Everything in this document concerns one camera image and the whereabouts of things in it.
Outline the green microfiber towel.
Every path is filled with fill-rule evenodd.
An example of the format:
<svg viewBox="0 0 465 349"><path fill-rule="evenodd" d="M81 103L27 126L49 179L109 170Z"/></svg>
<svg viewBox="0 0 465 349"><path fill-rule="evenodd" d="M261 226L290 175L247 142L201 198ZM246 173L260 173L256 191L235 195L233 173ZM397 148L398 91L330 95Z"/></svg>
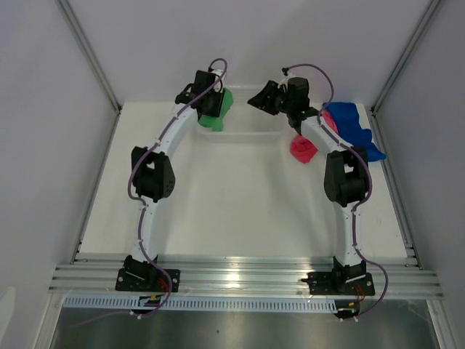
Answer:
<svg viewBox="0 0 465 349"><path fill-rule="evenodd" d="M212 132L221 132L224 129L224 118L234 103L233 94L228 88L224 88L224 98L218 117L202 115L198 124Z"/></svg>

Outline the pink microfiber towel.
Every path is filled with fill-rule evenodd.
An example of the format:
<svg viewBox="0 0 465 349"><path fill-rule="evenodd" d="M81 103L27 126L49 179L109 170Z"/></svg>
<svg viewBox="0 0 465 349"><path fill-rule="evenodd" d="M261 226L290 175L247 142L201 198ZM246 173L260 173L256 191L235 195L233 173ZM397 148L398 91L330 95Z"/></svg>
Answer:
<svg viewBox="0 0 465 349"><path fill-rule="evenodd" d="M323 119L327 125L335 132L339 133L336 122L329 111L323 113ZM290 153L299 162L308 164L312 158L317 154L318 149L307 138L297 135L291 141Z"/></svg>

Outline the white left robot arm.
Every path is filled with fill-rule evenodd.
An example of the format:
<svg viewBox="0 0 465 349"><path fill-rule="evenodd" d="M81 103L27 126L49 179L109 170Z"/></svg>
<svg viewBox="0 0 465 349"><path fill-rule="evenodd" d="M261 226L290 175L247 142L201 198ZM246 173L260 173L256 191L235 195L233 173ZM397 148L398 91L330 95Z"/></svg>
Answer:
<svg viewBox="0 0 465 349"><path fill-rule="evenodd" d="M128 194L130 199L140 202L141 212L130 256L137 262L152 264L159 254L157 224L176 184L171 165L174 152L199 119L205 116L215 124L230 107L226 98L226 73L225 68L197 71L194 82L176 96L169 120L159 136L149 146L132 150Z"/></svg>

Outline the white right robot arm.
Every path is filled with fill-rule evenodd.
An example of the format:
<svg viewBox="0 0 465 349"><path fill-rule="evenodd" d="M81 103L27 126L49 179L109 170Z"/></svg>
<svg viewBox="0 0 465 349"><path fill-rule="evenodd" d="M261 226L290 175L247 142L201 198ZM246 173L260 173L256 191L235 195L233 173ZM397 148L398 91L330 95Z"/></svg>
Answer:
<svg viewBox="0 0 465 349"><path fill-rule="evenodd" d="M357 286L357 274L366 261L361 257L358 239L361 211L372 191L368 168L368 152L343 140L323 118L323 113L310 105L307 79L292 77L285 84L269 80L248 104L270 115L284 113L288 124L309 140L325 156L324 192L333 203L336 217L336 253L331 283L340 293Z"/></svg>

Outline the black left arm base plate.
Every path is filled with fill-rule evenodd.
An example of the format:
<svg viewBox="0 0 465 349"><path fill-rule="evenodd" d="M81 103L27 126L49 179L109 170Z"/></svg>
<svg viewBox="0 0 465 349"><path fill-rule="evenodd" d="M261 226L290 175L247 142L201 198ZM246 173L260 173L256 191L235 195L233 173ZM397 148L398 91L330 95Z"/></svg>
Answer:
<svg viewBox="0 0 465 349"><path fill-rule="evenodd" d="M167 293L169 280L171 291L178 292L181 271L165 269L169 276L163 274L148 262L140 262L128 255L123 267L118 271L115 290L119 292L155 292Z"/></svg>

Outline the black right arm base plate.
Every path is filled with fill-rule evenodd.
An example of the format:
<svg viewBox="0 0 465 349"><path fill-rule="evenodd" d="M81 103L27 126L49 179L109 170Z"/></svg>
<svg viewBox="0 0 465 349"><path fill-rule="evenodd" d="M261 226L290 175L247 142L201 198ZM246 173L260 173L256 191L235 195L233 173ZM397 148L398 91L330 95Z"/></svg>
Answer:
<svg viewBox="0 0 465 349"><path fill-rule="evenodd" d="M336 296L374 296L373 277L367 272L366 262L355 265L343 265L333 257L331 271L313 271L300 279L309 287L311 295Z"/></svg>

